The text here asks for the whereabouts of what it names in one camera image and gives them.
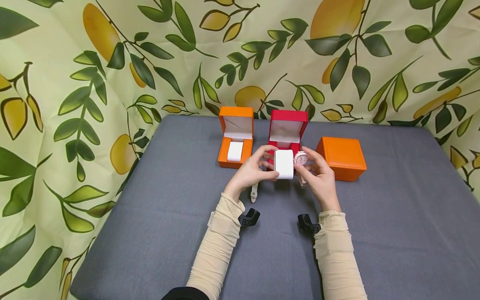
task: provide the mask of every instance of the forearm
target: forearm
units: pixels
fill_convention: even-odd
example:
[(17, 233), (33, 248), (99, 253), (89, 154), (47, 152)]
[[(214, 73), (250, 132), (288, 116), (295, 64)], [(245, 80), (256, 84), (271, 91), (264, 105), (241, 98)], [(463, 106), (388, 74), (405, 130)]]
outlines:
[(367, 299), (345, 214), (319, 214), (320, 232), (315, 234), (315, 254), (322, 275), (325, 300)]
[(244, 211), (242, 202), (223, 193), (193, 262), (187, 286), (201, 290), (210, 300), (217, 300), (220, 295), (240, 237), (238, 218)]

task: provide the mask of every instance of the black plastic clip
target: black plastic clip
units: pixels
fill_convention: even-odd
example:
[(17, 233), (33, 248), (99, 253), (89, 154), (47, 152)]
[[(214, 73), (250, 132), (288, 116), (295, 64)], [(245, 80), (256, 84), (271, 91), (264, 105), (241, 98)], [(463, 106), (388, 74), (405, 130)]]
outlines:
[(247, 215), (239, 216), (240, 226), (242, 227), (249, 227), (254, 226), (257, 224), (258, 218), (260, 217), (260, 213), (255, 209), (251, 208)]
[(310, 234), (316, 234), (322, 229), (320, 224), (312, 224), (310, 216), (308, 214), (302, 214), (298, 216), (299, 218), (299, 227), (302, 231), (308, 232)]

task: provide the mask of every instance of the gray tablecloth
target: gray tablecloth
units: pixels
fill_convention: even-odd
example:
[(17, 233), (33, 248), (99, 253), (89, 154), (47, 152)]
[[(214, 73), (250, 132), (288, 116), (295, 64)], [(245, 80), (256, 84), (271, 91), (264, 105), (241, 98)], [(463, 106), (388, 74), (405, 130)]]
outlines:
[[(254, 149), (269, 121), (255, 120)], [(480, 207), (424, 129), (310, 123), (302, 143), (360, 140), (368, 166), (337, 181), (369, 299), (480, 299)], [(74, 279), (83, 300), (160, 299), (187, 282), (210, 212), (236, 170), (217, 163), (217, 118), (167, 116)], [(242, 229), (221, 299), (321, 299), (313, 239), (297, 215), (318, 204), (298, 181), (262, 182), (255, 227)]]

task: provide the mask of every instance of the right hand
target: right hand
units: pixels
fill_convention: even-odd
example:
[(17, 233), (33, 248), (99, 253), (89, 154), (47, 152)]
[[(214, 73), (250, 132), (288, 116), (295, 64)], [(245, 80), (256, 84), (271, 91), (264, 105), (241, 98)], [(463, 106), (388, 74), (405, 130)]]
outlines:
[(297, 165), (295, 170), (307, 181), (318, 202), (324, 211), (334, 210), (342, 212), (336, 195), (335, 174), (323, 156), (307, 147), (302, 150), (308, 154), (310, 165)]

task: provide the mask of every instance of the closed orange box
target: closed orange box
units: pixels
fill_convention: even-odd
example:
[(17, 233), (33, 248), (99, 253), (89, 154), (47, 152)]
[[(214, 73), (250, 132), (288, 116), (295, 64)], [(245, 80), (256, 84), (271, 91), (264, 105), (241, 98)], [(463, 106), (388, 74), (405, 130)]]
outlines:
[(317, 152), (335, 172), (336, 180), (355, 181), (367, 169), (358, 140), (324, 136)]
[[(238, 169), (245, 160), (252, 156), (253, 108), (223, 106), (218, 117), (223, 131), (218, 164), (222, 168)], [(228, 161), (231, 142), (243, 142), (240, 162)]]

